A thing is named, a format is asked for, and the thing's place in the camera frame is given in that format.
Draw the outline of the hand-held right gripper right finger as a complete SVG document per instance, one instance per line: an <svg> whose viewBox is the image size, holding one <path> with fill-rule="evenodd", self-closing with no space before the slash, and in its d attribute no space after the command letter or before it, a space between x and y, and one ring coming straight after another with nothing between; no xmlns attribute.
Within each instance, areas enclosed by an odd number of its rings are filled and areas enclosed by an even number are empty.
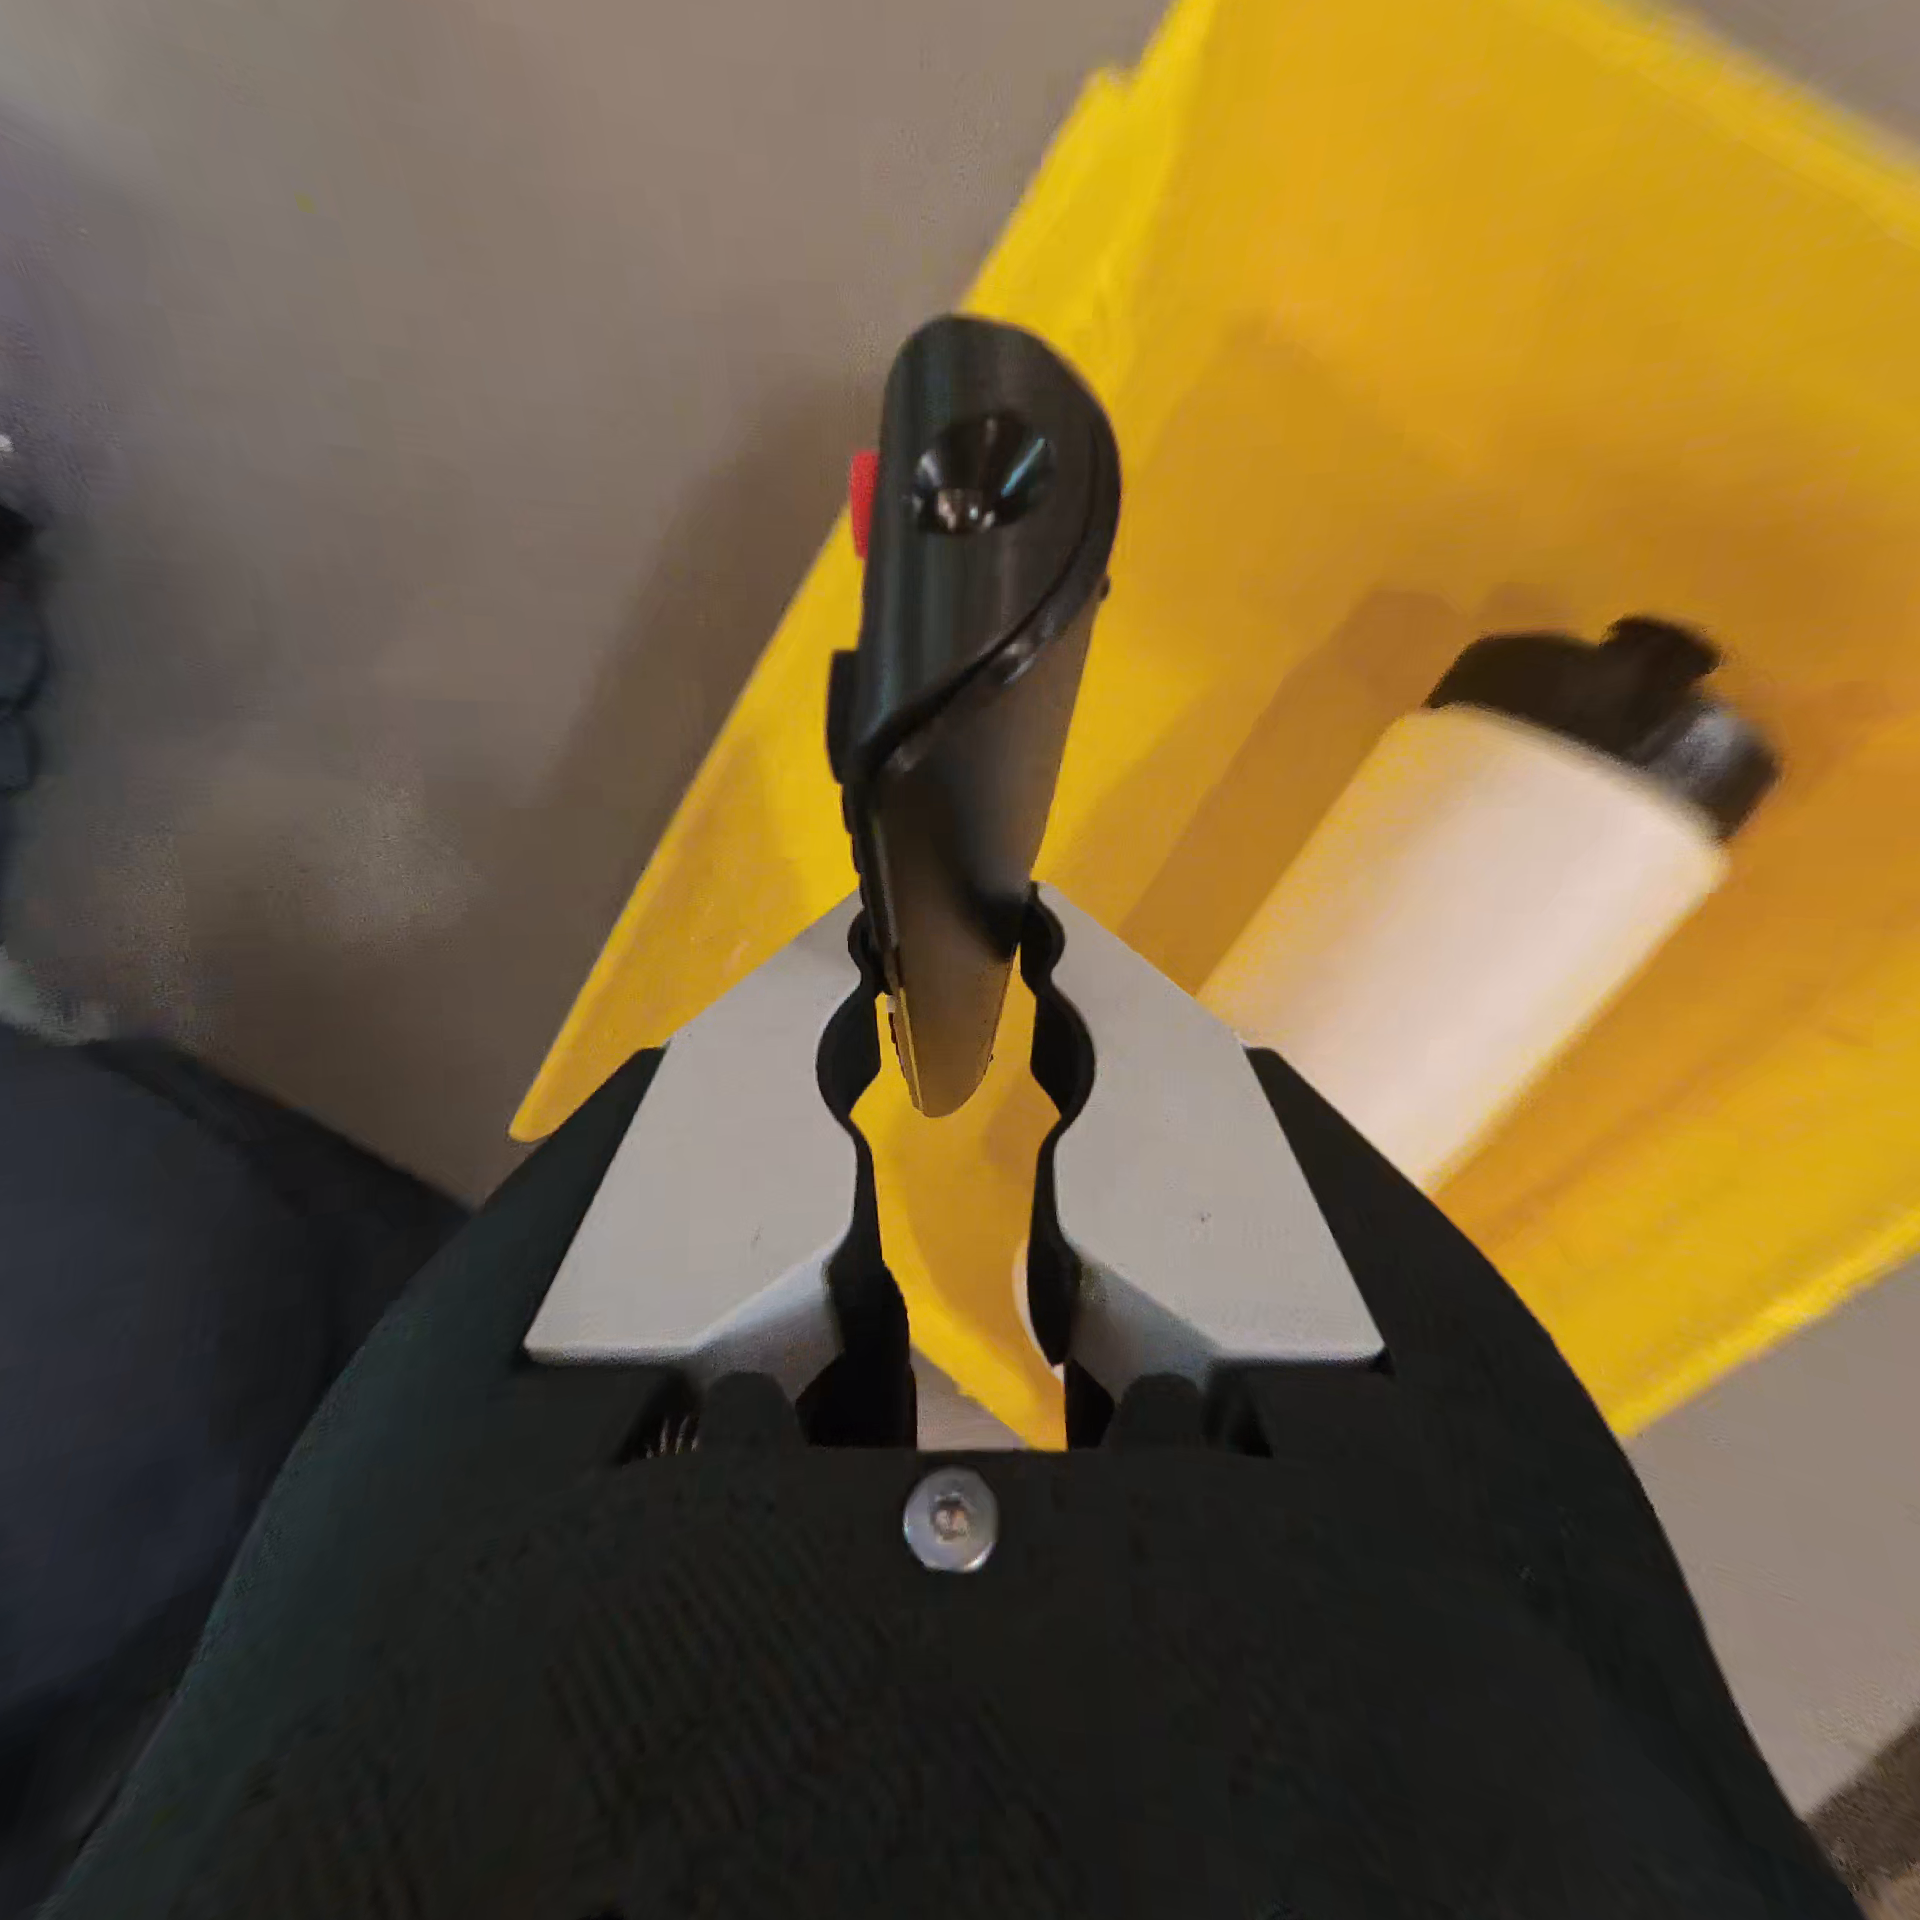
<svg viewBox="0 0 1920 1920"><path fill-rule="evenodd" d="M1020 972L1054 1111L1027 1322L1066 1418L1109 1419L1159 1377L1212 1402L1257 1369L1377 1364L1377 1320L1235 1033L1049 886Z"/></svg>

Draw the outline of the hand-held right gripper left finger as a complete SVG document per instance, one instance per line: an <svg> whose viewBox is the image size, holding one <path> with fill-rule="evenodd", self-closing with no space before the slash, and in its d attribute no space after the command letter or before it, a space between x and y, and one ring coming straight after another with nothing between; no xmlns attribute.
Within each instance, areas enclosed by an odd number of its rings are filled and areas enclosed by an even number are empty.
<svg viewBox="0 0 1920 1920"><path fill-rule="evenodd" d="M907 1313L858 1102L881 1074L860 903L804 926L659 1052L527 1327L537 1364L767 1377L807 1419L911 1419Z"/></svg>

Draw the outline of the white water bottle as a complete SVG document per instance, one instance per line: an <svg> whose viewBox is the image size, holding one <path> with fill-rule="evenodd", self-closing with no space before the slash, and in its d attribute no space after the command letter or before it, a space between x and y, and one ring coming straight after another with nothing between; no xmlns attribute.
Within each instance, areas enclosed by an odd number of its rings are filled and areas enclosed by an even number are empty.
<svg viewBox="0 0 1920 1920"><path fill-rule="evenodd" d="M1469 642L1199 993L1427 1194L1722 890L1782 775L1702 632Z"/></svg>

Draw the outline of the black folding knife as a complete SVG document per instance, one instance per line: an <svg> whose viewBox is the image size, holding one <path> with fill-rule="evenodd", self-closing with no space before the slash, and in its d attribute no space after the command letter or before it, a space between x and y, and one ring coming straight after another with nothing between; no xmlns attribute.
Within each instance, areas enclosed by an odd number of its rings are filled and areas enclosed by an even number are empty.
<svg viewBox="0 0 1920 1920"><path fill-rule="evenodd" d="M930 1118L993 1064L1118 528L1113 423L1057 350L972 316L903 344L828 758L895 1056Z"/></svg>

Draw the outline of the yellow storage bin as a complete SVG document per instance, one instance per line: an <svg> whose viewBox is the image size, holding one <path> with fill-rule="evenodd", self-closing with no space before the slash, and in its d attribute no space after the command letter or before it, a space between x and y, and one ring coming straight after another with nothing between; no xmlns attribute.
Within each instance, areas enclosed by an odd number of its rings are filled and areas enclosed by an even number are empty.
<svg viewBox="0 0 1920 1920"><path fill-rule="evenodd" d="M1479 636L1698 630L1782 775L1443 1201L1635 1432L1916 1256L1916 158L1670 17L1179 6L967 305L1125 505L1039 876L1199 998Z"/></svg>

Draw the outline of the person's dark blue sweater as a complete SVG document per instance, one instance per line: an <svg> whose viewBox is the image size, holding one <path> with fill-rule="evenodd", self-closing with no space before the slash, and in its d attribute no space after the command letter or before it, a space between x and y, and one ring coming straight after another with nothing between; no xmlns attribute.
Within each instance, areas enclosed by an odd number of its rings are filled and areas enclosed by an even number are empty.
<svg viewBox="0 0 1920 1920"><path fill-rule="evenodd" d="M5 1915L60 1884L300 1432L467 1217L178 1048L5 1027Z"/></svg>

